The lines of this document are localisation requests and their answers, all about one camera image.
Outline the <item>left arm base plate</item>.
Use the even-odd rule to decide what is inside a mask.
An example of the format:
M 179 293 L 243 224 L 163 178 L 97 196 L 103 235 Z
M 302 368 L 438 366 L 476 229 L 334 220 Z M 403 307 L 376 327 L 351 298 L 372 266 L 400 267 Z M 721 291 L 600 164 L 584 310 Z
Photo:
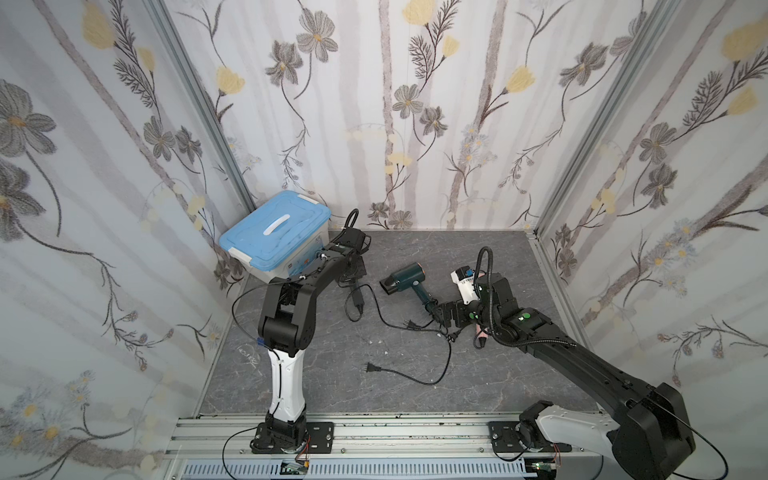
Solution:
M 333 422 L 262 422 L 250 441 L 254 454 L 330 454 Z

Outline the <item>black hair dryer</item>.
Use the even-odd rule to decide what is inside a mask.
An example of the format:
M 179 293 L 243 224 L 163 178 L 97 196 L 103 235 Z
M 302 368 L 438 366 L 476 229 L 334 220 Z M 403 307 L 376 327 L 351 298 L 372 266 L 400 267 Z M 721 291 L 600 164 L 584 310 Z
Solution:
M 379 322 L 382 325 L 384 325 L 386 328 L 391 330 L 402 331 L 402 332 L 409 332 L 409 333 L 434 334 L 438 339 L 444 341 L 445 344 L 447 345 L 447 356 L 446 356 L 444 366 L 439 376 L 434 380 L 421 380 L 412 375 L 406 374 L 402 371 L 398 371 L 391 368 L 385 368 L 385 367 L 373 364 L 371 362 L 368 362 L 366 364 L 365 371 L 367 373 L 386 373 L 386 374 L 396 375 L 400 378 L 406 379 L 417 385 L 430 386 L 430 387 L 437 386 L 444 380 L 444 378 L 448 373 L 448 369 L 450 367 L 450 363 L 453 357 L 453 340 L 449 338 L 448 330 L 446 330 L 444 327 L 432 328 L 432 324 L 434 323 L 434 320 L 430 320 L 426 324 L 417 324 L 417 323 L 414 323 L 413 321 L 408 321 L 405 324 L 398 325 L 398 324 L 389 322 L 383 315 L 383 311 L 381 308 L 381 304 L 378 300 L 378 297 L 376 296 L 376 293 L 373 287 L 369 283 L 361 283 L 358 279 L 355 279 L 355 280 L 348 280 L 346 282 L 338 281 L 337 284 L 340 288 L 345 288 L 348 290 L 347 296 L 344 300 L 343 309 L 344 309 L 344 314 L 346 315 L 346 318 L 350 322 L 359 323 L 363 319 L 363 316 L 365 314 L 365 295 L 363 291 L 367 290 L 370 293 L 372 300 L 374 301 L 376 316 Z

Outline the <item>aluminium mounting rail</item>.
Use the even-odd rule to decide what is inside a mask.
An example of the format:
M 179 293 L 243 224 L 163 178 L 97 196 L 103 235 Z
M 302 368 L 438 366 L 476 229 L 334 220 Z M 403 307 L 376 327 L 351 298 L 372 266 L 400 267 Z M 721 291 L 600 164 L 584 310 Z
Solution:
M 330 454 L 254 454 L 257 426 L 249 416 L 178 421 L 163 457 L 166 479 L 535 479 L 560 475 L 565 461 L 612 459 L 573 447 L 570 453 L 497 454 L 488 423 L 516 413 L 311 415 L 333 422 Z

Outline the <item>blue lidded storage box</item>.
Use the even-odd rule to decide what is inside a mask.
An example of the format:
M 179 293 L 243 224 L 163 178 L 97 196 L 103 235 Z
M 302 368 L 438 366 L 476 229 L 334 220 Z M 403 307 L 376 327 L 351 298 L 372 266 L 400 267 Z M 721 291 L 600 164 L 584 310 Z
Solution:
M 283 191 L 242 219 L 219 246 L 267 283 L 300 274 L 329 242 L 330 209 L 303 194 Z

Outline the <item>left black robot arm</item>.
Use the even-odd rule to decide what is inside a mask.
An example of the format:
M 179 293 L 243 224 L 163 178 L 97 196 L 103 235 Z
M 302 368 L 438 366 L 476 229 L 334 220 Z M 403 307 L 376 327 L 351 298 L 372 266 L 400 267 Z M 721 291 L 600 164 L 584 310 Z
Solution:
M 364 310 L 362 296 L 355 290 L 366 275 L 363 255 L 371 239 L 355 227 L 358 216 L 359 210 L 353 209 L 343 229 L 304 270 L 274 278 L 267 285 L 258 333 L 269 351 L 273 396 L 250 443 L 255 454 L 293 453 L 308 447 L 303 364 L 316 331 L 318 298 L 327 287 L 339 284 L 358 302 L 357 309 Z

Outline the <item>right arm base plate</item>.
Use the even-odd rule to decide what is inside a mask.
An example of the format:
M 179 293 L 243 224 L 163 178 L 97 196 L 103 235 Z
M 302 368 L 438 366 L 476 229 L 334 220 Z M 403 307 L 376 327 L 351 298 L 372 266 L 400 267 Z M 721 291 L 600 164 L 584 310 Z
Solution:
M 570 453 L 573 447 L 545 440 L 532 422 L 492 421 L 488 423 L 492 449 L 497 454 Z

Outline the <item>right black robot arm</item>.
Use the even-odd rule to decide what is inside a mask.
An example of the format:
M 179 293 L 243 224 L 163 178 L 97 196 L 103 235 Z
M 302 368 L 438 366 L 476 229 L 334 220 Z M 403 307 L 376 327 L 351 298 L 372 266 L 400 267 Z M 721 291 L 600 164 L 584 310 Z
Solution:
M 540 400 L 518 417 L 515 435 L 522 449 L 569 444 L 612 459 L 634 479 L 671 476 L 696 449 L 682 395 L 666 383 L 653 386 L 620 370 L 545 314 L 521 307 L 508 280 L 492 267 L 493 252 L 484 247 L 475 266 L 452 272 L 461 297 L 442 304 L 442 324 L 477 326 L 500 345 L 548 364 L 602 409 L 571 411 Z

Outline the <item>dark green hair dryer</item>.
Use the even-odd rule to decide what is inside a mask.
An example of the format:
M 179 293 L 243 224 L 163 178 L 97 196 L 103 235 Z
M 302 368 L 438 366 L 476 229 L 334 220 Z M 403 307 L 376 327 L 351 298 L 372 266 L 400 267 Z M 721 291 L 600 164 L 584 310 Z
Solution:
M 459 331 L 449 332 L 452 321 L 450 307 L 446 304 L 441 304 L 425 289 L 423 286 L 425 279 L 426 275 L 422 266 L 419 263 L 412 263 L 388 275 L 379 284 L 387 295 L 412 290 L 429 315 L 430 320 L 424 325 L 417 324 L 411 320 L 407 321 L 404 325 L 406 330 L 434 331 L 445 335 L 449 342 L 455 342 Z

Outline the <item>pink hair dryer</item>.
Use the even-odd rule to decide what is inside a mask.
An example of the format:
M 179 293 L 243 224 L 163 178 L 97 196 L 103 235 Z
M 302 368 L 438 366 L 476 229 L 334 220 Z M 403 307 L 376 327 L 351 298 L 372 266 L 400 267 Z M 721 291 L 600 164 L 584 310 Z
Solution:
M 474 269 L 472 277 L 473 287 L 473 299 L 469 302 L 469 306 L 472 310 L 473 319 L 476 324 L 476 333 L 473 339 L 473 347 L 476 350 L 482 350 L 487 343 L 488 330 L 485 327 L 485 321 L 483 319 L 484 309 L 483 306 L 483 286 L 481 279 L 485 275 L 485 272 L 480 268 Z

